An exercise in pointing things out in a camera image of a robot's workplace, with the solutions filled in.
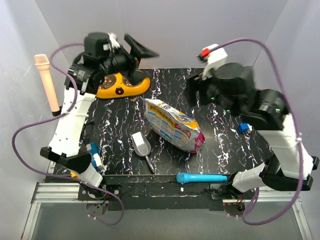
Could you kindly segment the pet food bag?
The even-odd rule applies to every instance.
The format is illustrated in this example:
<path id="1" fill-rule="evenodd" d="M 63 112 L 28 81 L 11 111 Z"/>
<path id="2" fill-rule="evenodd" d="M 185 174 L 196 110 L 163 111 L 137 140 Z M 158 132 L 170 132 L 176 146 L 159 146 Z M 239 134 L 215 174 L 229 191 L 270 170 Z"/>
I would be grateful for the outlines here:
<path id="1" fill-rule="evenodd" d="M 142 99 L 144 116 L 152 129 L 166 141 L 188 153 L 197 153 L 205 144 L 198 122 L 159 99 Z"/>

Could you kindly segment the metal food scoop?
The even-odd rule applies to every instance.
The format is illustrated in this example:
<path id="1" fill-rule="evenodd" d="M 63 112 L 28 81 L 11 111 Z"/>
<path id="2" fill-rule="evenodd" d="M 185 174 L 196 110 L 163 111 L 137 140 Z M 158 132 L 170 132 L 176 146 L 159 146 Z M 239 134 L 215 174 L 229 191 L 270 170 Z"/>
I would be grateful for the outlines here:
<path id="1" fill-rule="evenodd" d="M 131 139 L 133 141 L 133 148 L 135 153 L 140 157 L 145 157 L 145 160 L 148 164 L 148 167 L 152 174 L 155 174 L 155 167 L 151 160 L 149 159 L 149 154 L 151 152 L 151 144 L 145 137 L 145 135 L 139 131 L 136 133 L 133 133 L 131 135 Z"/>

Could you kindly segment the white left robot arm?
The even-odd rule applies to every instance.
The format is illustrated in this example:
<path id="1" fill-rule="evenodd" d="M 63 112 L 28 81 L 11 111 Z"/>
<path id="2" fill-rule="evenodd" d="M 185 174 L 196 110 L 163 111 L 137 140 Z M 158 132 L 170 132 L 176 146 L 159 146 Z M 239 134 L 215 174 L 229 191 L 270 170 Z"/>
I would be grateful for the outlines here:
<path id="1" fill-rule="evenodd" d="M 121 73 L 131 84 L 138 84 L 146 78 L 146 74 L 138 70 L 141 59 L 159 56 L 129 34 L 125 34 L 124 40 L 131 47 L 130 51 L 118 43 L 113 33 L 92 32 L 84 38 L 84 51 L 67 71 L 62 117 L 52 140 L 40 150 L 42 157 L 69 169 L 80 181 L 90 184 L 89 194 L 95 200 L 103 199 L 107 191 L 101 184 L 102 176 L 92 166 L 91 154 L 80 151 L 89 108 L 106 76 Z"/>

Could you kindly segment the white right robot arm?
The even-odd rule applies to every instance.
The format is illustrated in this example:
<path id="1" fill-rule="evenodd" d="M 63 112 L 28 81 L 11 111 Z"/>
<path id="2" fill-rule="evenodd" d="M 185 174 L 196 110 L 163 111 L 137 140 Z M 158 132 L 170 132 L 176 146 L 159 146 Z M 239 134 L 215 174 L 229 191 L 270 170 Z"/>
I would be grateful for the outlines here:
<path id="1" fill-rule="evenodd" d="M 200 72 L 186 80 L 184 94 L 191 107 L 213 103 L 234 117 L 240 116 L 267 141 L 273 152 L 259 166 L 233 173 L 221 194 L 237 199 L 260 187 L 294 191 L 299 178 L 302 178 L 302 191 L 311 189 L 311 172 L 317 169 L 320 160 L 304 148 L 299 152 L 288 102 L 277 90 L 256 89 L 251 66 L 232 62 L 212 68 L 208 77 Z"/>

